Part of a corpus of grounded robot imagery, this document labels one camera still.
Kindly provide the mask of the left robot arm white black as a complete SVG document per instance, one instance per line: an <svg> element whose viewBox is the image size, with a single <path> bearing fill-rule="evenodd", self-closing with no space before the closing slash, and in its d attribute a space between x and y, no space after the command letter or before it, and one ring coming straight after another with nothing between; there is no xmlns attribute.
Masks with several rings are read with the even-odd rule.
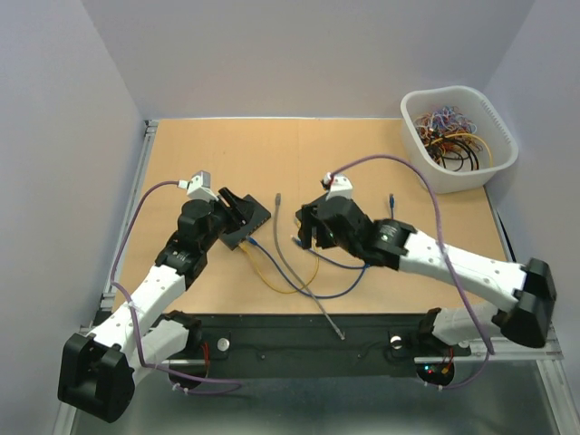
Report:
<svg viewBox="0 0 580 435"><path fill-rule="evenodd" d="M201 334L172 320L164 309L183 295L208 263L208 251L224 234L248 224L254 214L248 198L221 188L216 197L190 197L176 231L158 253L145 279L124 303L88 334L74 333L64 344L57 398L107 422L128 408L146 369L161 368L163 357L147 362L145 349L195 355Z"/></svg>

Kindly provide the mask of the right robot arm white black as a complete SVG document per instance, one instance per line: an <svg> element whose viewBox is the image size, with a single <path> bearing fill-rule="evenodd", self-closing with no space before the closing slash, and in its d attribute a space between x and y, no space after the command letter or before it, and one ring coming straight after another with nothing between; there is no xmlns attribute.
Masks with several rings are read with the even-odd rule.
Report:
<svg viewBox="0 0 580 435"><path fill-rule="evenodd" d="M461 288L484 299L465 309L428 311L417 332L418 346L438 353L447 345L479 335L492 336L539 349L546 345L557 299L547 262L504 262L454 246L439 247L436 239L393 218L370 219L351 199L320 197L295 213L304 249L340 247L367 266L388 267Z"/></svg>

